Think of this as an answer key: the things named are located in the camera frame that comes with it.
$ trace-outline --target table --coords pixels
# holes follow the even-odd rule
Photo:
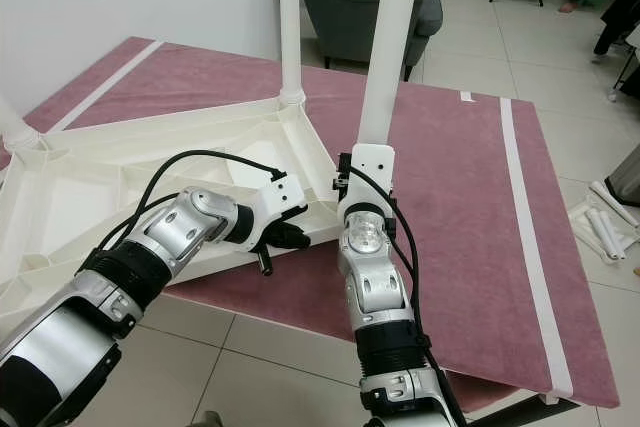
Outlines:
[[[151,42],[128,39],[26,121],[47,131]],[[303,70],[308,116],[334,159],[356,138],[365,81]],[[273,97],[280,85],[277,62],[164,44],[70,128]],[[534,106],[402,83],[390,139],[397,152],[394,194],[421,256],[424,327],[436,358],[457,372],[452,384],[463,409],[519,388],[618,405]],[[6,159],[0,156],[0,168]],[[336,255],[327,243],[274,259],[270,278],[247,265],[168,291],[351,340]],[[526,402],[511,420],[575,406]]]

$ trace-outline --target black wire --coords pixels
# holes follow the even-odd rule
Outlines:
[[[145,205],[146,205],[147,201],[149,200],[149,197],[151,196],[151,192],[153,191],[153,188],[155,187],[155,185],[158,183],[158,180],[160,179],[162,174],[164,174],[166,172],[166,170],[169,167],[171,167],[173,164],[175,164],[178,160],[184,159],[185,157],[191,157],[191,156],[196,156],[196,155],[217,157],[217,158],[221,158],[221,159],[227,159],[227,160],[232,160],[232,161],[235,161],[235,162],[240,162],[241,164],[245,164],[245,165],[248,165],[250,167],[255,167],[256,169],[264,170],[265,172],[269,172],[271,174],[271,176],[272,176],[272,180],[276,180],[276,179],[282,178],[285,175],[284,172],[281,172],[280,170],[276,169],[275,167],[269,167],[268,165],[259,164],[258,162],[254,162],[252,160],[245,159],[244,157],[238,157],[237,155],[226,154],[224,152],[217,152],[215,150],[187,150],[185,152],[181,152],[181,153],[179,153],[177,155],[174,155],[169,160],[167,160],[164,164],[162,164],[160,166],[160,168],[156,171],[156,173],[153,174],[153,177],[151,178],[151,180],[147,184],[147,188],[145,189],[144,193],[142,194],[142,197],[140,198],[140,202],[138,203],[138,207],[136,208],[135,212],[131,216],[131,220],[130,220],[129,224],[127,225],[127,227],[124,230],[124,232],[122,232],[122,234],[120,235],[120,237],[116,241],[115,245],[117,245],[120,242],[122,242],[122,240],[127,235],[129,235],[131,233],[131,231],[135,227],[135,225],[138,222],[138,220],[140,220],[140,216],[144,212]]]
[[[163,202],[166,202],[167,200],[170,199],[175,199],[178,196],[178,193],[174,193],[174,194],[169,194],[169,195],[165,195],[164,197],[159,198],[158,200],[154,200],[153,202],[151,202],[149,205],[146,205],[142,211],[142,213],[144,214],[145,212],[147,212],[148,210],[153,209],[154,207],[162,204]],[[98,244],[97,249],[98,250],[102,250],[106,247],[106,245],[109,243],[109,241],[111,240],[111,238],[116,235],[118,232],[120,232],[120,230],[124,229],[127,225],[129,225],[131,223],[131,220],[133,219],[133,215],[131,215],[130,217],[128,217],[126,220],[123,220],[122,222],[120,222],[118,225],[116,225],[113,230],[111,230],[111,232],[109,232],[107,234],[107,236],[102,239],[102,241]]]
[[[411,274],[411,280],[413,282],[413,288],[411,290],[411,307],[413,308],[413,317],[415,319],[418,337],[424,343],[423,350],[424,350],[425,357],[427,358],[427,362],[429,362],[429,365],[431,365],[431,368],[433,368],[433,370],[436,373],[436,377],[438,378],[438,384],[440,384],[442,393],[445,399],[447,400],[447,404],[449,405],[449,409],[451,410],[451,415],[453,416],[453,419],[456,421],[459,427],[464,427],[467,425],[467,421],[464,417],[464,414],[462,413],[462,409],[460,409],[458,400],[456,399],[455,395],[453,394],[453,391],[451,390],[451,385],[449,384],[449,380],[447,379],[447,376],[445,375],[444,371],[440,369],[438,362],[436,361],[435,357],[433,356],[433,353],[429,348],[430,345],[429,345],[428,337],[426,336],[422,328],[422,318],[420,315],[420,292],[419,292],[420,291],[420,268],[418,266],[418,249],[416,248],[416,242],[413,237],[413,233],[411,232],[411,228],[409,227],[409,223],[405,219],[404,215],[402,214],[402,211],[400,210],[396,202],[393,201],[391,196],[387,194],[384,191],[384,189],[382,189],[382,187],[380,187],[376,183],[375,180],[373,180],[367,174],[358,170],[355,167],[349,167],[349,171],[353,172],[355,175],[357,175],[362,180],[364,180],[367,184],[369,184],[369,186],[373,188],[373,190],[375,190],[387,202],[387,204],[389,204],[389,207],[391,207],[391,210],[393,210],[393,213],[396,214],[396,217],[400,221],[400,224],[402,225],[402,229],[404,230],[404,233],[407,236],[407,240],[409,241],[409,248],[411,249],[411,268],[409,268],[409,260],[404,255],[404,253],[400,250],[395,240],[390,239],[390,241],[391,241],[391,245],[400,256],[400,260],[402,260],[402,263],[405,265],[405,267],[407,267],[407,269],[409,270],[409,273]]]

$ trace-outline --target white cylindrical post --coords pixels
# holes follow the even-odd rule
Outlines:
[[[302,61],[300,60],[300,0],[280,0],[280,39],[282,43],[283,106],[303,105]]]
[[[9,103],[2,94],[0,94],[0,135],[9,152],[23,147],[36,147],[40,139],[40,134],[9,107]]]
[[[386,144],[413,0],[380,0],[358,142]]]

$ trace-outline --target robotic arm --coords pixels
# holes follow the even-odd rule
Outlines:
[[[358,144],[341,157],[335,183],[345,224],[339,265],[363,369],[361,400],[372,413],[366,427],[461,427],[464,417],[416,321],[419,306],[391,262],[393,159],[391,147]],[[95,249],[73,280],[0,343],[0,427],[73,421],[120,360],[117,340],[204,242],[257,253],[269,275],[267,245],[309,245],[286,223],[306,208],[297,178],[283,173],[246,206],[190,187],[109,250]]]

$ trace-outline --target white tape stripe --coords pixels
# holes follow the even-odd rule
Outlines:
[[[540,325],[542,343],[547,355],[549,364],[549,374],[551,375],[551,394],[556,397],[571,397],[573,395],[573,384],[567,365],[567,359],[562,347],[558,324],[553,314],[549,289],[542,270],[540,251],[533,227],[531,208],[527,198],[527,190],[524,185],[522,175],[522,165],[518,153],[518,143],[513,125],[513,112],[511,110],[510,99],[500,99],[500,113],[502,117],[502,134],[507,154],[507,166],[511,178],[511,190],[513,191],[513,201],[520,230],[520,240],[522,241],[522,252],[524,262],[531,285],[533,304]]]
[[[159,40],[156,40],[145,47],[138,55],[136,55],[129,62],[120,67],[111,77],[105,80],[102,84],[98,86],[96,90],[91,92],[85,99],[76,105],[67,115],[65,115],[62,119],[60,119],[56,125],[51,127],[49,132],[57,132],[59,130],[64,130],[71,122],[80,117],[85,110],[91,107],[96,100],[102,97],[111,87],[116,85],[122,78],[135,69],[140,63],[149,57],[152,53],[160,48],[160,46],[164,44]]]
[[[471,92],[468,92],[466,90],[460,91],[460,100],[463,102],[475,102],[475,100],[473,100],[473,98],[471,97]]]

